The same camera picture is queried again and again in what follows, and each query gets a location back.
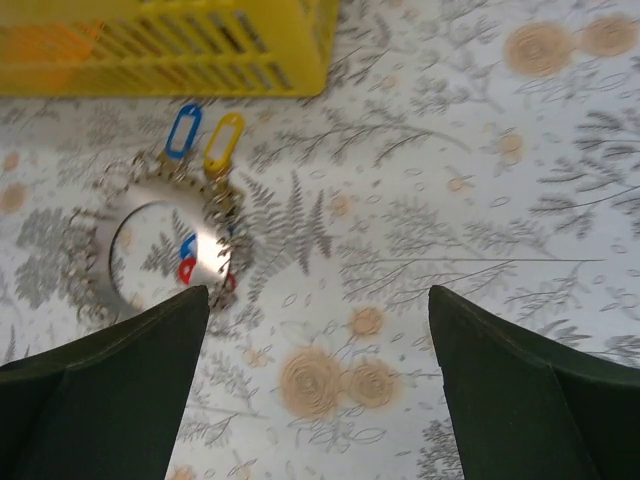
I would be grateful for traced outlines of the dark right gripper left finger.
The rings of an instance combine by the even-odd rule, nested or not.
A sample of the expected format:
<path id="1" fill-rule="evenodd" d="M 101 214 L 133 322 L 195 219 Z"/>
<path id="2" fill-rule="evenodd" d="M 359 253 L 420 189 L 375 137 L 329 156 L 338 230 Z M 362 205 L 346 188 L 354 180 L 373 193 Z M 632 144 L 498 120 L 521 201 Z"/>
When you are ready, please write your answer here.
<path id="1" fill-rule="evenodd" d="M 209 319 L 190 287 L 1 368 L 4 479 L 162 479 Z"/>

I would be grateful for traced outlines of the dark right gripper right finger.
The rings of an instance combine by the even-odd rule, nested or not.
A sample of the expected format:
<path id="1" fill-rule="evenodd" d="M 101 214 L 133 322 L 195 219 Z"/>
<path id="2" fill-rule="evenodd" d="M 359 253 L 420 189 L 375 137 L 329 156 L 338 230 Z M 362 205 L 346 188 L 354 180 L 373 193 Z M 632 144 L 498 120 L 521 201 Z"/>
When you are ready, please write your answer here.
<path id="1" fill-rule="evenodd" d="M 636 479 L 639 372 L 443 287 L 429 326 L 467 479 Z"/>

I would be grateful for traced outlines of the yellow key tag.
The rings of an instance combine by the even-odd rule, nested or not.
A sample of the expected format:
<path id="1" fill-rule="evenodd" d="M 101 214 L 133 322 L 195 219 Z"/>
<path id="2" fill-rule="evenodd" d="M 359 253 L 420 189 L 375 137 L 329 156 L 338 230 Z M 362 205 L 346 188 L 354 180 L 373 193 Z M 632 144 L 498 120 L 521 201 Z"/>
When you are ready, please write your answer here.
<path id="1" fill-rule="evenodd" d="M 203 169 L 208 178 L 217 179 L 229 174 L 232 154 L 245 127 L 244 116 L 231 112 L 218 122 L 206 148 Z"/>

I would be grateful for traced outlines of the blue key tag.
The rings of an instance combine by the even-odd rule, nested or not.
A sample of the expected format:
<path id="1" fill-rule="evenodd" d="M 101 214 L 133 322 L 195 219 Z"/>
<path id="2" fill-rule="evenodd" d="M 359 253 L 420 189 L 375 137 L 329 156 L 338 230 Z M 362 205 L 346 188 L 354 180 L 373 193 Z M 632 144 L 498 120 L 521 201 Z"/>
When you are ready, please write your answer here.
<path id="1" fill-rule="evenodd" d="M 186 156 L 193 146 L 201 119 L 201 108 L 195 103 L 187 104 L 179 110 L 164 149 L 170 160 L 179 161 Z"/>

